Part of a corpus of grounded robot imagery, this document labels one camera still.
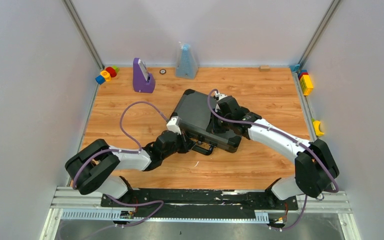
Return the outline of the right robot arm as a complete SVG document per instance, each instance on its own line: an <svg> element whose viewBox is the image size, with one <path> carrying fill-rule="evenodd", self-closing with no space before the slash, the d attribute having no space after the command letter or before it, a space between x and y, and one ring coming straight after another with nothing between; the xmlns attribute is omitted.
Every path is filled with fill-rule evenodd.
<svg viewBox="0 0 384 240"><path fill-rule="evenodd" d="M297 195L316 198L330 185L334 186L332 192L339 190L336 178L340 171L325 141L287 133L216 89L207 96L207 105L220 128L268 146L294 164L292 176L275 180L268 187L265 201L270 208L278 209L286 199Z"/></svg>

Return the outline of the black poker set case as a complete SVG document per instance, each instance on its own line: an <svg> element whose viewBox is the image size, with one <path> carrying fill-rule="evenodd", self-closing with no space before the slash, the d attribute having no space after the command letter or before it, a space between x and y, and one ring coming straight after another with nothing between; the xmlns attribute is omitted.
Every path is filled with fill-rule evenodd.
<svg viewBox="0 0 384 240"><path fill-rule="evenodd" d="M216 101L211 99L208 106L207 98L208 94L193 89L185 90L171 117L179 117L180 129L189 139L196 140L192 150L206 156L211 155L214 148L235 153L242 137L231 129L218 126L218 118L210 111L215 109Z"/></svg>

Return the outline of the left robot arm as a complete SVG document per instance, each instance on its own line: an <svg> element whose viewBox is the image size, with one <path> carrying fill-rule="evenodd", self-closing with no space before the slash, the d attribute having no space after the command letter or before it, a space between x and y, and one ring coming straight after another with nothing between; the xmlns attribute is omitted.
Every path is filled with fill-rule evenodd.
<svg viewBox="0 0 384 240"><path fill-rule="evenodd" d="M98 192L114 198L120 206L133 201L130 184L122 176L114 176L115 170L152 171L174 154L186 154L195 146L185 133L165 130L155 141L141 150L118 148L97 139L72 156L64 165L72 178L72 186L81 195Z"/></svg>

